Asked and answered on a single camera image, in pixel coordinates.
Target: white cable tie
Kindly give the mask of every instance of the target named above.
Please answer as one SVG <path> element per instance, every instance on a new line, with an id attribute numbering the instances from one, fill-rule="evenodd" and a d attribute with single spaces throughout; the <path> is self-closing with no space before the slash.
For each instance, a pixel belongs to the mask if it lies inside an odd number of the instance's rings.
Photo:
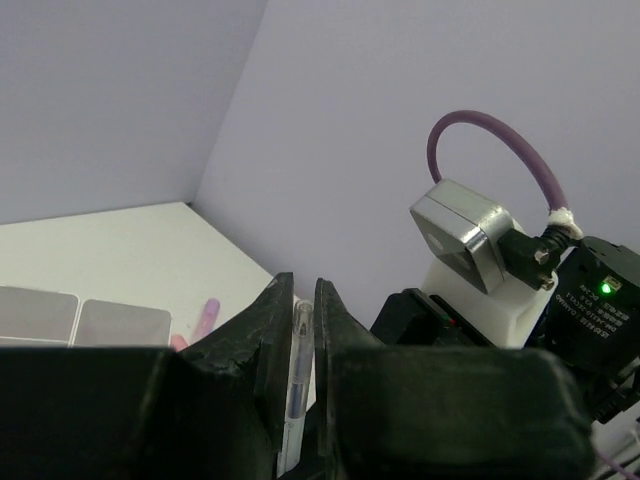
<path id="1" fill-rule="evenodd" d="M 573 213 L 566 207 L 549 212 L 549 225 L 557 225 L 567 230 L 569 236 L 574 240 L 582 240 L 584 233 L 573 219 Z"/>

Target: pen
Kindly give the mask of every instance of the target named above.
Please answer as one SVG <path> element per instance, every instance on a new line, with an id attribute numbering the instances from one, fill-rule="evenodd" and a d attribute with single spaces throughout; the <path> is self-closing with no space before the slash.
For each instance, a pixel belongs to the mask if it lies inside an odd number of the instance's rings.
<path id="1" fill-rule="evenodd" d="M 312 365 L 313 303 L 300 300 L 296 302 L 293 310 L 287 407 L 282 451 L 278 454 L 278 477 L 294 468 L 300 461 Z"/>
<path id="2" fill-rule="evenodd" d="M 210 298 L 202 310 L 200 321 L 196 325 L 191 335 L 191 343 L 194 344 L 199 340 L 213 332 L 213 327 L 216 324 L 218 313 L 220 312 L 220 301 L 217 298 Z"/>
<path id="3" fill-rule="evenodd" d="M 173 347 L 173 349 L 176 352 L 179 352 L 180 350 L 184 350 L 189 346 L 189 344 L 187 343 L 187 341 L 184 339 L 182 335 L 171 335 L 170 345 Z"/>

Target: gray tile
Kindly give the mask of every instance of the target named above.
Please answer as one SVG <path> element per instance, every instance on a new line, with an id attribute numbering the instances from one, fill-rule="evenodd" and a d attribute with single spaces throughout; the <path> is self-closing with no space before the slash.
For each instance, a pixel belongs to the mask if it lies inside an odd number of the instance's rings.
<path id="1" fill-rule="evenodd" d="M 66 342 L 77 309 L 73 295 L 0 287 L 0 336 Z"/>
<path id="2" fill-rule="evenodd" d="M 87 300 L 82 305 L 74 346 L 164 345 L 171 314 L 166 310 Z"/>

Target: white tabletop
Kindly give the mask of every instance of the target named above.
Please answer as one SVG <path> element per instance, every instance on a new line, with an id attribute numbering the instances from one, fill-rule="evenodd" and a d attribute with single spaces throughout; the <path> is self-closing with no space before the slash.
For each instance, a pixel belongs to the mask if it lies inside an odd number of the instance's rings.
<path id="1" fill-rule="evenodd" d="M 0 226 L 0 285 L 168 310 L 189 339 L 209 298 L 219 326 L 272 276 L 183 203 Z"/>

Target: black plastic part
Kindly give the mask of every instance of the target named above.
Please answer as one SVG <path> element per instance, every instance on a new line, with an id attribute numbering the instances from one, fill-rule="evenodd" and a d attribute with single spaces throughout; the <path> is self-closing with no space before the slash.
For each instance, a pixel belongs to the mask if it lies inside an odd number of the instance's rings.
<path id="1" fill-rule="evenodd" d="M 492 346 L 441 297 L 416 288 L 390 295 L 371 333 L 387 345 Z"/>
<path id="2" fill-rule="evenodd" d="M 329 478 L 577 480 L 591 472 L 590 420 L 547 352 L 388 347 L 345 352 L 334 368 L 344 477 Z"/>
<path id="3" fill-rule="evenodd" d="M 0 376 L 0 478 L 271 478 L 251 389 L 172 350 L 6 348 Z"/>
<path id="4" fill-rule="evenodd" d="M 292 322 L 293 274 L 280 273 L 233 321 L 181 352 L 203 371 L 253 383 L 274 453 L 282 445 Z"/>
<path id="5" fill-rule="evenodd" d="M 570 365 L 591 415 L 606 423 L 640 400 L 640 256 L 585 237 L 558 277 L 544 344 Z M 608 294 L 607 281 L 615 283 Z"/>

